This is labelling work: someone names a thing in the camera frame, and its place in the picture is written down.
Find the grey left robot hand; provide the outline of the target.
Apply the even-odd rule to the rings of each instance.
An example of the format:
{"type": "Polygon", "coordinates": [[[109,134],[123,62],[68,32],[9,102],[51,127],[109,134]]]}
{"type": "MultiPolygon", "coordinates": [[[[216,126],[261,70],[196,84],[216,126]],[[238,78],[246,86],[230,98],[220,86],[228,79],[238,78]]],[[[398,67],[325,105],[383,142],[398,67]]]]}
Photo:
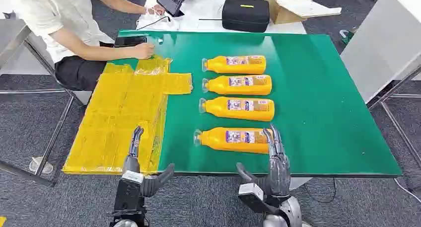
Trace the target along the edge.
{"type": "Polygon", "coordinates": [[[140,185],[140,195],[142,197],[152,197],[155,193],[174,175],[175,164],[171,163],[157,176],[145,176],[140,172],[138,161],[139,144],[144,128],[137,126],[129,144],[128,155],[123,163],[122,178],[131,180],[140,185]]]}

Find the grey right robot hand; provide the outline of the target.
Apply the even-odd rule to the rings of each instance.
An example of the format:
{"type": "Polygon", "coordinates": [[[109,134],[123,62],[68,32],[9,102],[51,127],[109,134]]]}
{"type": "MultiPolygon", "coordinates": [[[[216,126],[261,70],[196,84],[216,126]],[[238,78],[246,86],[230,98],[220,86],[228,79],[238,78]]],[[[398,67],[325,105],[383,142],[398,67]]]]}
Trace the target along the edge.
{"type": "Polygon", "coordinates": [[[256,177],[248,172],[240,162],[236,164],[238,174],[246,183],[257,184],[266,195],[288,197],[291,182],[290,163],[285,153],[279,130],[270,124],[263,129],[268,141],[269,172],[265,177],[256,177]]]}

